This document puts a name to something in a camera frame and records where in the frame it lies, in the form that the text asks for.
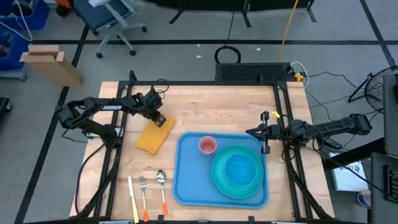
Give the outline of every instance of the metal frame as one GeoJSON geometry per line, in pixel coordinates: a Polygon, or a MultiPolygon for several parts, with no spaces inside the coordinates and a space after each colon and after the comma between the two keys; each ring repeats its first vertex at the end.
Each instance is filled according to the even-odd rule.
{"type": "MultiPolygon", "coordinates": [[[[133,85],[151,85],[153,84],[152,81],[137,81],[137,78],[135,77],[134,74],[130,74],[130,80],[129,81],[120,81],[118,85],[118,92],[116,94],[117,98],[120,98],[122,96],[122,93],[125,88],[127,88],[127,95],[131,94],[132,87],[133,85]]],[[[282,90],[282,93],[284,95],[284,101],[285,101],[285,106],[287,110],[287,115],[289,117],[289,121],[293,119],[293,114],[292,114],[292,107],[290,104],[290,98],[289,98],[289,93],[287,89],[287,84],[285,81],[282,82],[218,82],[218,81],[210,81],[210,82],[186,82],[186,81],[174,81],[174,82],[169,82],[169,85],[252,85],[252,86],[272,86],[274,89],[274,96],[275,96],[275,102],[276,102],[276,107],[277,107],[277,112],[279,114],[283,114],[282,111],[282,103],[280,101],[280,94],[279,94],[279,89],[282,90]]],[[[111,124],[114,126],[117,124],[118,121],[118,112],[115,111],[113,113],[113,117],[111,120],[111,124]]],[[[121,126],[123,127],[123,131],[125,131],[125,126],[126,126],[126,121],[127,121],[127,114],[123,113],[123,117],[121,120],[121,126]]],[[[284,126],[284,121],[283,119],[280,121],[281,124],[284,126]]],[[[111,150],[116,150],[116,155],[115,155],[115,160],[114,162],[119,162],[120,160],[120,155],[121,155],[121,150],[123,147],[123,137],[122,137],[122,146],[117,148],[117,149],[107,149],[105,152],[105,158],[104,158],[104,164],[103,164],[103,169],[101,171],[101,180],[100,184],[104,182],[104,178],[106,177],[106,174],[108,172],[109,168],[109,162],[111,158],[111,150]]],[[[287,146],[284,144],[284,153],[285,153],[285,158],[286,158],[286,167],[288,169],[289,166],[292,165],[292,162],[290,161],[290,149],[287,148],[287,146]]],[[[296,163],[297,163],[297,170],[300,176],[300,179],[303,181],[304,186],[307,186],[305,183],[305,176],[304,176],[304,171],[303,171],[303,164],[301,160],[301,155],[300,151],[296,150],[295,151],[296,155],[296,163]]],[[[100,210],[101,210],[101,204],[102,204],[102,199],[100,198],[96,206],[94,208],[94,217],[86,217],[86,218],[71,218],[67,220],[54,220],[54,221],[47,221],[47,222],[36,222],[36,224],[42,223],[42,224],[56,224],[56,223],[99,223],[103,221],[110,221],[111,213],[112,213],[112,207],[113,207],[113,199],[114,199],[114,193],[116,190],[116,181],[117,181],[118,175],[114,176],[113,180],[110,182],[110,190],[108,193],[108,203],[106,206],[106,214],[105,216],[100,216],[100,210]]],[[[293,216],[295,217],[296,222],[305,222],[305,223],[347,223],[347,222],[340,222],[338,220],[319,220],[319,219],[313,219],[312,218],[312,209],[311,206],[308,202],[308,200],[304,198],[304,203],[305,203],[305,212],[307,215],[307,218],[302,218],[300,215],[300,206],[299,206],[299,201],[297,198],[297,191],[296,191],[296,184],[291,178],[289,178],[289,187],[290,187],[290,194],[292,198],[292,206],[293,206],[293,211],[294,214],[293,216]]],[[[150,220],[148,223],[156,223],[156,224],[162,224],[162,223],[180,223],[180,224],[192,224],[192,223],[214,223],[214,224],[227,224],[227,223],[234,223],[234,224],[247,224],[248,222],[250,224],[253,223],[263,223],[263,224],[268,224],[271,223],[270,221],[255,221],[254,217],[248,217],[248,222],[224,222],[224,221],[163,221],[163,215],[158,216],[158,220],[150,220]]]]}

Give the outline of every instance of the fork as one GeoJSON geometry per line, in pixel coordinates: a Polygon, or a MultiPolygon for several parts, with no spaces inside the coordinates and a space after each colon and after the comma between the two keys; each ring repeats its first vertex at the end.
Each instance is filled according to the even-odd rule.
{"type": "Polygon", "coordinates": [[[147,205],[145,203],[145,189],[147,188],[147,181],[143,175],[139,177],[139,186],[142,190],[142,199],[144,201],[144,221],[148,222],[148,210],[147,210],[147,205]]]}

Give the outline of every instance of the gray floor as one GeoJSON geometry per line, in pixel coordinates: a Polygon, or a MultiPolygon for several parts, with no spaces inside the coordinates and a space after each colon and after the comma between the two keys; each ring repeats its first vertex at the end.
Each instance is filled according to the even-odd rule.
{"type": "MultiPolygon", "coordinates": [[[[398,39],[398,25],[394,17],[395,0],[367,0],[382,36],[386,40],[398,39]]],[[[145,22],[147,33],[130,30],[129,40],[164,39],[225,39],[232,18],[230,12],[184,12],[175,24],[168,23],[176,10],[158,7],[151,3],[135,1],[139,15],[132,21],[145,22]]],[[[316,0],[313,13],[317,23],[312,23],[307,12],[299,9],[294,15],[289,31],[290,40],[377,40],[358,0],[316,0]]],[[[235,14],[231,39],[280,40],[283,38],[289,10],[252,12],[248,14],[252,28],[246,28],[242,15],[235,14]]],[[[33,32],[35,40],[79,40],[84,23],[75,14],[58,17],[52,9],[42,31],[33,32]]],[[[87,39],[101,39],[103,33],[87,39]]],[[[233,45],[242,53],[242,62],[276,62],[279,45],[233,45]]],[[[61,45],[67,58],[72,60],[76,45],[61,45]]],[[[136,45],[137,55],[132,57],[123,45],[108,45],[104,58],[95,56],[97,45],[84,45],[77,68],[85,77],[84,86],[71,88],[67,101],[97,96],[103,81],[126,80],[134,70],[139,80],[214,80],[214,52],[220,45],[136,45]]],[[[398,60],[398,46],[389,50],[398,60]]],[[[221,52],[222,62],[234,62],[235,55],[221,52]]],[[[329,71],[345,74],[359,85],[369,72],[388,67],[379,45],[286,45],[284,61],[304,64],[310,75],[329,71]]],[[[43,144],[61,89],[25,66],[26,82],[0,80],[0,96],[11,99],[14,107],[1,124],[0,131],[0,217],[2,223],[13,223],[25,194],[37,156],[43,144]]],[[[354,88],[340,77],[323,75],[311,78],[307,92],[318,101],[326,102],[350,95],[354,88]]],[[[316,105],[308,96],[308,103],[316,105]]],[[[348,104],[338,101],[327,105],[332,119],[350,113],[367,113],[373,109],[365,99],[348,104]]],[[[327,121],[322,107],[311,109],[313,122],[327,121]]],[[[373,130],[368,136],[356,136],[348,149],[375,140],[383,135],[382,115],[372,121],[373,130]]],[[[62,139],[62,128],[57,127],[42,173],[32,197],[25,222],[64,219],[68,217],[78,170],[85,145],[62,139]]],[[[68,133],[81,138],[78,131],[68,133]]],[[[349,134],[333,139],[346,143],[349,134]]],[[[326,173],[336,217],[357,222],[366,221],[366,210],[356,203],[354,192],[336,192],[330,173],[326,173]]]]}

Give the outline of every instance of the blue tray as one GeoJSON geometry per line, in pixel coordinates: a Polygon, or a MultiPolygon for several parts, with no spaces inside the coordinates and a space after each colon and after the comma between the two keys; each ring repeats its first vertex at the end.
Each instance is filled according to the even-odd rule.
{"type": "Polygon", "coordinates": [[[174,198],[185,205],[233,208],[262,208],[269,198],[266,156],[261,154],[261,143],[248,134],[188,132],[180,136],[175,156],[174,198]],[[217,140],[216,151],[206,156],[199,149],[199,140],[211,136],[217,140]],[[219,150],[230,145],[247,147],[259,156],[264,167],[260,189],[244,199],[230,198],[221,193],[211,179],[211,162],[219,150]]]}

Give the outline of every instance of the wooden tabletop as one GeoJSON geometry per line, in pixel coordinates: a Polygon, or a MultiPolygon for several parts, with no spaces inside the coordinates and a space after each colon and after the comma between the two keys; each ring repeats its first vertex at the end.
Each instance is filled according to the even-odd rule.
{"type": "MultiPolygon", "coordinates": [[[[117,87],[117,82],[104,82],[99,97],[115,97],[117,87]]],[[[288,87],[294,118],[311,123],[310,110],[302,83],[288,83],[288,87]]],[[[132,93],[145,94],[148,90],[149,86],[135,86],[132,93]]],[[[133,178],[140,220],[143,216],[143,207],[138,176],[141,174],[147,178],[146,203],[149,219],[156,220],[158,215],[162,214],[162,192],[156,181],[159,169],[162,169],[167,175],[165,196],[169,214],[165,216],[165,220],[243,221],[248,220],[248,216],[254,216],[257,221],[294,220],[288,174],[286,164],[281,158],[282,143],[280,141],[269,141],[271,147],[271,153],[267,156],[269,201],[261,209],[182,205],[174,199],[172,194],[178,137],[187,131],[244,133],[247,129],[255,128],[261,122],[260,114],[263,111],[276,110],[271,86],[170,86],[163,104],[159,111],[175,117],[177,122],[155,156],[134,147],[134,143],[150,121],[139,115],[128,116],[113,202],[111,217],[113,220],[133,219],[127,183],[129,175],[133,178]]],[[[103,111],[97,113],[94,120],[106,124],[111,122],[111,117],[112,112],[103,111]]],[[[275,116],[271,114],[268,123],[276,124],[275,116]]],[[[85,158],[101,144],[102,142],[98,138],[89,140],[85,158]]],[[[78,196],[80,210],[98,188],[104,152],[105,149],[93,156],[82,172],[78,196]]],[[[309,149],[302,149],[301,154],[309,191],[324,210],[334,216],[320,155],[309,149]]],[[[301,216],[305,217],[302,194],[298,187],[297,195],[301,216]]],[[[104,214],[107,196],[106,193],[101,214],[104,214]]],[[[72,206],[71,215],[75,215],[74,206],[72,206]]]]}

